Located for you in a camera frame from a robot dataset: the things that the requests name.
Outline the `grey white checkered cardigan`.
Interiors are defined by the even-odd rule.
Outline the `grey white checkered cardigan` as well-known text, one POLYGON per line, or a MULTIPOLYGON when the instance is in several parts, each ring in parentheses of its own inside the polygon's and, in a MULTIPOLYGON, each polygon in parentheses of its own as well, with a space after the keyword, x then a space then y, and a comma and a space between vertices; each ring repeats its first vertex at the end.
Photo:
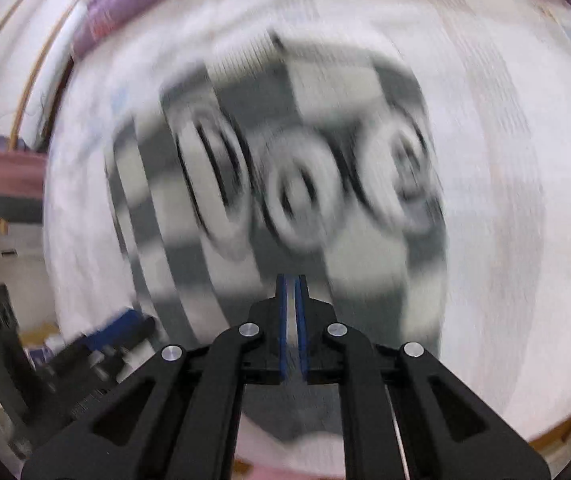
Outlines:
POLYGON ((106 169, 135 302, 186 348, 279 275, 376 344, 436 350, 446 228, 419 82, 368 28, 280 27, 140 99, 106 169))

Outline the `wooden clothes rack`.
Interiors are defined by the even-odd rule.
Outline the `wooden clothes rack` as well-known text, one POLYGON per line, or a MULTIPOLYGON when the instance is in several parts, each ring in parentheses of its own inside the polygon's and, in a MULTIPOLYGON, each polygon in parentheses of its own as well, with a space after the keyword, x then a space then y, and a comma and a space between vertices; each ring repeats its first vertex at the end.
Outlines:
POLYGON ((89 0, 0 0, 0 136, 43 141, 89 0))

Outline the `patterned white bed sheet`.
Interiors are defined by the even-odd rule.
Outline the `patterned white bed sheet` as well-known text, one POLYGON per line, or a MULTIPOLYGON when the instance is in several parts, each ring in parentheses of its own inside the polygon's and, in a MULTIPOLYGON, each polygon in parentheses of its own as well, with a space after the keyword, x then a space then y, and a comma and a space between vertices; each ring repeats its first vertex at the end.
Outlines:
POLYGON ((164 0, 77 65, 49 154, 65 336, 135 302, 106 157, 140 99, 280 27, 368 28, 422 91, 446 228, 439 359, 527 440, 571 416, 571 6, 563 0, 164 0))

